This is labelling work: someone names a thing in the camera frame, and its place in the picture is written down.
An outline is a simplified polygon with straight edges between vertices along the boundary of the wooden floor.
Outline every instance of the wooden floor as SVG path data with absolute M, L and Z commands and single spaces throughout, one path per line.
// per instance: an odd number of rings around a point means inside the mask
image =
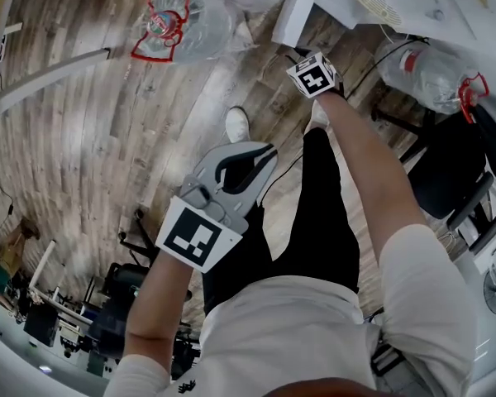
M 227 109 L 242 106 L 251 136 L 280 150 L 278 173 L 301 151 L 312 103 L 288 79 L 284 48 L 270 42 L 276 8 L 251 16 L 257 47 L 194 65 L 155 65 L 129 56 L 131 26 L 144 0 L 15 0 L 10 23 L 24 22 L 9 36 L 2 63 L 3 86 L 73 55 L 107 47 L 110 60 L 60 80 L 0 117 L 0 182 L 13 195 L 15 210 L 4 237 L 22 215 L 41 228 L 39 242 L 26 246 L 33 272 L 50 240 L 57 248 L 43 271 L 43 287 L 62 281 L 64 293 L 81 299 L 90 278 L 104 277 L 113 261 L 131 261 L 117 242 L 136 208 L 146 212 L 155 236 L 169 199 L 203 155 L 226 142 Z M 320 9 L 308 21 L 301 44 L 318 45 L 356 84 L 373 64 L 384 36 L 377 26 L 348 31 Z M 421 113 L 408 96 L 387 89 L 370 75 L 351 103 L 368 117 L 380 104 L 409 120 Z M 401 154 L 414 137 L 396 127 L 374 125 Z M 379 274 L 355 186 L 338 146 L 342 194 L 360 242 L 360 301 L 365 313 L 381 305 Z M 287 245 L 301 189 L 301 162 L 278 182 L 266 200 L 265 231 L 278 255 Z M 9 201 L 0 193 L 0 223 Z M 440 222 L 433 227 L 444 232 Z M 203 320 L 199 275 L 184 320 Z

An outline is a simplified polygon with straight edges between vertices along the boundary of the plastic bottle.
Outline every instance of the plastic bottle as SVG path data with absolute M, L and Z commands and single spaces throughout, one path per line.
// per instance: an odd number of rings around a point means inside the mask
M 158 61 L 190 63 L 224 52 L 236 26 L 235 14 L 224 0 L 150 1 L 154 9 L 148 8 L 138 25 L 139 35 L 147 35 L 139 44 L 143 55 Z
M 376 61 L 402 43 L 380 47 Z M 447 115 L 461 110 L 459 89 L 472 71 L 462 60 L 418 41 L 396 50 L 377 69 L 390 87 L 411 95 L 426 108 Z

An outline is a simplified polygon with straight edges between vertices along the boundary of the white shoe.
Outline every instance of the white shoe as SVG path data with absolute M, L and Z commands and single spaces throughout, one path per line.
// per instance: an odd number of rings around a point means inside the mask
M 226 134 L 230 143 L 250 140 L 250 124 L 241 108 L 231 108 L 226 114 Z
M 315 100 L 314 104 L 312 105 L 311 121 L 308 123 L 307 128 L 305 129 L 305 134 L 307 134 L 307 132 L 309 132 L 313 128 L 321 128 L 325 131 L 328 127 L 329 118 L 327 117 L 325 111 L 322 109 L 320 103 Z

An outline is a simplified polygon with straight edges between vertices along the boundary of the black pants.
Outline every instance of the black pants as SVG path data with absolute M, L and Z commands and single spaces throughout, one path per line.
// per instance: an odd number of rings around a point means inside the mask
M 225 185 L 235 187 L 254 167 L 244 160 L 227 168 Z M 299 275 L 344 285 L 358 292 L 360 250 L 341 199 L 340 170 L 325 131 L 303 138 L 303 180 L 289 245 L 272 261 L 263 233 L 263 207 L 246 215 L 243 239 L 203 275 L 204 311 L 211 312 L 247 285 L 281 275 Z

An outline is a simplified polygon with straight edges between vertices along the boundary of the sleeve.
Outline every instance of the sleeve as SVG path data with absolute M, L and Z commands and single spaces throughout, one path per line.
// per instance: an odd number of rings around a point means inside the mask
M 405 227 L 384 246 L 380 270 L 386 340 L 433 390 L 465 395 L 475 358 L 475 304 L 443 245 L 428 227 Z
M 120 361 L 104 397 L 156 397 L 169 384 L 169 374 L 158 362 L 130 355 Z

